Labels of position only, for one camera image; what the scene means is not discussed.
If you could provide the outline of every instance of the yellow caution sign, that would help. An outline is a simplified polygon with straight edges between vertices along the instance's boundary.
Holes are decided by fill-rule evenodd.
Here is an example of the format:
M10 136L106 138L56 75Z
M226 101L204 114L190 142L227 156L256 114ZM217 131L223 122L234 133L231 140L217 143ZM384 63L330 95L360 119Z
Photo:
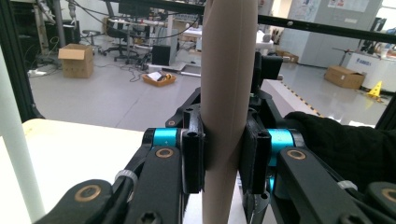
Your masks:
M381 92L381 85L382 85L382 81L379 81L378 83L376 83L375 87L372 88L367 95L373 98L379 98L379 93Z

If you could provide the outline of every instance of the black sleeve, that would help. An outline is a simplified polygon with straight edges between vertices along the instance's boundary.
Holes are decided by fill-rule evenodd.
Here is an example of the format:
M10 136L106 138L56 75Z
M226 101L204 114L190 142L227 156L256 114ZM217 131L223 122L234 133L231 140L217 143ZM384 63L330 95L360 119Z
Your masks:
M396 130L346 126L303 112L285 119L302 133L310 150L359 191L372 182L396 183Z

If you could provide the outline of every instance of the poster on wall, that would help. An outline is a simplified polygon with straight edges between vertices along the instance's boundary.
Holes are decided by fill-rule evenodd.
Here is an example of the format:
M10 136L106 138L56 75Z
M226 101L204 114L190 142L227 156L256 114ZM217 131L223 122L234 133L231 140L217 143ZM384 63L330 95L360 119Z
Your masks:
M329 0L328 7L364 12L368 5L369 0Z
M289 18L297 21L314 21L317 16L320 0L293 1Z

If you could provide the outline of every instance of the black glove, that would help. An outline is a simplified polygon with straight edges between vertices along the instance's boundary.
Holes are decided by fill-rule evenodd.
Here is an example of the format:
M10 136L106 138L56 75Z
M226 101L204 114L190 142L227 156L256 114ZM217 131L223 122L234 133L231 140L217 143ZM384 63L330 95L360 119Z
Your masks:
M372 182L396 183L396 130L341 125L303 112L289 113L285 119L301 132L310 150L360 192Z

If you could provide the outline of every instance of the gray floor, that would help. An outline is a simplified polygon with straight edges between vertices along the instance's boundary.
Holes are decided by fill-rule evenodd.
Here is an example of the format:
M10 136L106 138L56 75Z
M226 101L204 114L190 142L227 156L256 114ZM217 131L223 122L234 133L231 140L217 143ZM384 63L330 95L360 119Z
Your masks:
M139 79L140 72L133 70L133 65L115 63L115 55L116 52L106 57L96 54L94 72L87 79L65 78L62 71L30 78L39 111L47 119L145 131L163 127L200 86L199 77L182 75L177 75L172 85L150 86ZM386 104L358 91L337 87L323 79L324 73L325 69L295 63L284 63L280 71L284 75L283 83L323 117L343 124L377 123Z

